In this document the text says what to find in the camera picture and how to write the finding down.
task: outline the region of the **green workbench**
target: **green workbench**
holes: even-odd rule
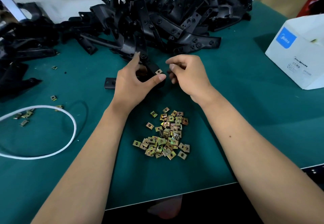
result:
[[[222,37],[218,50],[200,50],[212,85],[274,146],[298,167],[324,161],[324,89],[302,90],[264,52],[285,18],[260,3],[254,3],[252,20],[242,21],[213,33]],[[0,157],[1,223],[29,223],[57,182],[79,153],[113,97],[105,90],[106,77],[116,77],[125,66],[118,55],[98,47],[93,56],[71,40],[57,46],[60,55],[27,62],[25,78],[43,82],[24,94],[0,103],[0,116],[32,105],[64,105],[77,123],[74,142],[62,153],[40,160],[13,160]],[[166,72],[169,57],[149,50],[150,58]],[[132,146],[157,135],[145,127],[159,126],[162,113],[183,111],[189,125],[181,141],[191,145],[186,160],[149,158]],[[51,109],[38,109],[30,122],[0,123],[0,149],[21,156],[38,156],[62,148],[71,138],[73,125],[68,116]],[[112,177],[107,209],[188,193],[235,182],[221,146],[199,107],[168,79],[152,91],[130,114],[120,142]]]

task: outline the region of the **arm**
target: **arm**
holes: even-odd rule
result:
[[[124,125],[130,111],[166,78],[156,75],[145,83],[136,78],[142,69],[139,55],[118,72],[111,104],[86,144],[42,205],[32,224],[101,223]]]
[[[264,223],[323,223],[324,192],[210,84],[198,56],[167,60],[172,83],[198,103]]]

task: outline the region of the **blue logo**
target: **blue logo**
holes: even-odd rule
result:
[[[286,27],[282,29],[279,36],[277,37],[277,42],[280,43],[281,46],[288,49],[295,42],[296,36],[287,30]]]

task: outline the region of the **hand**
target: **hand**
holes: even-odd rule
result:
[[[166,63],[170,64],[168,73],[171,82],[179,83],[181,89],[200,106],[212,99],[212,94],[217,93],[210,84],[205,67],[198,56],[180,54],[169,58]]]
[[[136,77],[137,71],[147,72],[145,66],[139,64],[139,53],[117,73],[114,98],[111,103],[120,108],[127,115],[137,106],[157,84],[167,76],[165,74],[155,75],[146,82],[140,82]]]

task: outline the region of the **fingernail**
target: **fingernail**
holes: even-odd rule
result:
[[[159,75],[159,79],[160,79],[160,81],[163,81],[164,79],[166,79],[167,78],[167,76],[165,75],[165,74],[160,74]]]

